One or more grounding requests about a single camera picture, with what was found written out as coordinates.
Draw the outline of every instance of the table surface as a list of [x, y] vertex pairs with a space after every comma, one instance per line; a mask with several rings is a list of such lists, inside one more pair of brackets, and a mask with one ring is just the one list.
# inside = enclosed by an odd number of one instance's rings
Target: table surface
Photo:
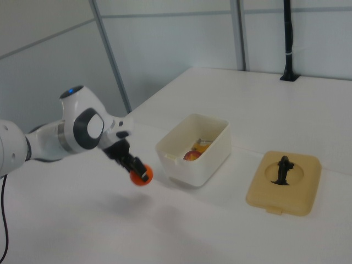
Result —
[[[191, 68], [132, 111], [130, 152], [153, 168], [147, 186], [98, 149], [10, 173], [4, 263], [350, 263], [352, 82], [279, 77]], [[231, 155], [200, 188], [170, 181], [155, 151], [192, 113], [226, 119], [232, 132]], [[307, 216], [246, 203], [269, 150], [322, 163]]]

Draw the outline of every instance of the black wire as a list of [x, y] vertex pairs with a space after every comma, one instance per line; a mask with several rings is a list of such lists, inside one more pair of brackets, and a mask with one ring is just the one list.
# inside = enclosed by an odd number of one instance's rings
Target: black wire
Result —
[[7, 174], [4, 176], [4, 181], [2, 182], [2, 188], [1, 188], [1, 213], [2, 213], [2, 219], [4, 221], [5, 236], [6, 236], [6, 246], [5, 246], [4, 255], [2, 255], [0, 263], [2, 263], [4, 261], [6, 253], [7, 253], [7, 250], [9, 248], [9, 233], [8, 233], [8, 230], [7, 230], [5, 209], [4, 209], [4, 190], [5, 190], [6, 179], [7, 179]]

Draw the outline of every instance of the beige tray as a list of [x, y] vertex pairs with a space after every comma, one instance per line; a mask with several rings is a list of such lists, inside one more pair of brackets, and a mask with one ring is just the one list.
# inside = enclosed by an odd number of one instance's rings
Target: beige tray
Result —
[[[277, 185], [278, 162], [287, 156], [294, 168], [287, 173], [289, 185]], [[319, 185], [321, 165], [314, 156], [295, 153], [267, 152], [254, 176], [247, 193], [247, 203], [265, 208], [269, 213], [281, 215], [307, 215], [313, 206]]]

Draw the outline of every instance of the white box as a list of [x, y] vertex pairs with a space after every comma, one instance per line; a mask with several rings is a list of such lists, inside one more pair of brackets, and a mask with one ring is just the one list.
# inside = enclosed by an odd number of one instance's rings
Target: white box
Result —
[[[212, 140], [213, 143], [198, 159], [184, 160], [197, 139]], [[156, 145], [156, 151], [168, 177], [202, 186], [231, 153], [229, 122], [191, 114]]]

